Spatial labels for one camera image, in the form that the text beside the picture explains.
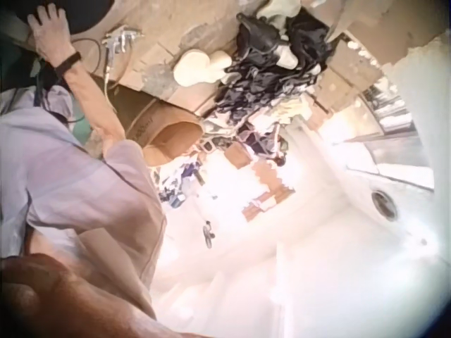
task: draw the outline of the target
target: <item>hand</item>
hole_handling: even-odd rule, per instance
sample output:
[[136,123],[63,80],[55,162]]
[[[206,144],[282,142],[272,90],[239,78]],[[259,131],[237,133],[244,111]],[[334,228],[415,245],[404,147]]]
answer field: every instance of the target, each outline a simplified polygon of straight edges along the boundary
[[70,43],[69,24],[66,12],[49,4],[37,8],[39,21],[33,15],[28,16],[28,24],[33,31],[37,53],[53,67],[58,67],[76,50]]
[[57,320],[69,319],[77,278],[64,265],[43,254],[1,259],[1,298],[32,333],[52,337]]
[[180,337],[50,256],[2,259],[0,276],[2,302],[33,337]]

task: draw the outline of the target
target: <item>cardboard box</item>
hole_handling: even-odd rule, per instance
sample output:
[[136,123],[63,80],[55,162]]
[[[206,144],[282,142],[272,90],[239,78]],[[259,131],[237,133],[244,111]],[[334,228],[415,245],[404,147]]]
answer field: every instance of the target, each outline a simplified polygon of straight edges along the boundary
[[328,66],[360,92],[367,90],[383,76],[381,69],[371,65],[371,60],[360,56],[358,50],[349,48],[344,41],[338,44]]
[[233,144],[224,151],[224,156],[237,169],[241,169],[252,162],[252,157],[249,152],[239,142],[233,142]]
[[331,109],[353,92],[353,87],[331,69],[327,69],[316,86],[314,96],[325,109]]

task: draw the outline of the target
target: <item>paint spray gun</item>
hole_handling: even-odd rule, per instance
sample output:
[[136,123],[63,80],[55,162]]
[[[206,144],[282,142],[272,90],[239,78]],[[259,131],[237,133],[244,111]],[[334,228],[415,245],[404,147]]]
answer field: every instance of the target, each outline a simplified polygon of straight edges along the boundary
[[110,79],[111,69],[114,64],[116,54],[125,53],[132,48],[132,43],[137,37],[144,35],[140,30],[122,25],[105,35],[102,44],[106,47],[106,62],[104,69],[104,92],[106,95],[107,86]]

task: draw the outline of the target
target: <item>cloth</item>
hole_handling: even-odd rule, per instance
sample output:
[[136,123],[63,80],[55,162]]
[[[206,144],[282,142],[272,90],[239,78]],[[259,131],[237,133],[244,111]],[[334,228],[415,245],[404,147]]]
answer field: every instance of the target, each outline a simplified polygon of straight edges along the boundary
[[[105,163],[92,158],[54,116],[32,106],[34,90],[20,89],[0,117],[1,255],[19,254],[30,227],[25,252],[49,254],[155,317],[149,286],[166,217],[140,146],[124,140]],[[64,88],[48,98],[52,111],[73,119]]]
[[277,144],[274,142],[275,137],[272,132],[259,134],[257,131],[244,124],[238,130],[238,137],[247,144],[256,155],[271,158],[276,152]]

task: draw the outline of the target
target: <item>round hole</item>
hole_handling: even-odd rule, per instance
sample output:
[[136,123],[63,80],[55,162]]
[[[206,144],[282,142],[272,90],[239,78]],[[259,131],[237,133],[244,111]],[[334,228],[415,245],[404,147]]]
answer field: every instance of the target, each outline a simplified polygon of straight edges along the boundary
[[371,194],[374,206],[377,211],[387,220],[394,221],[397,219],[397,209],[395,203],[385,192],[376,191]]

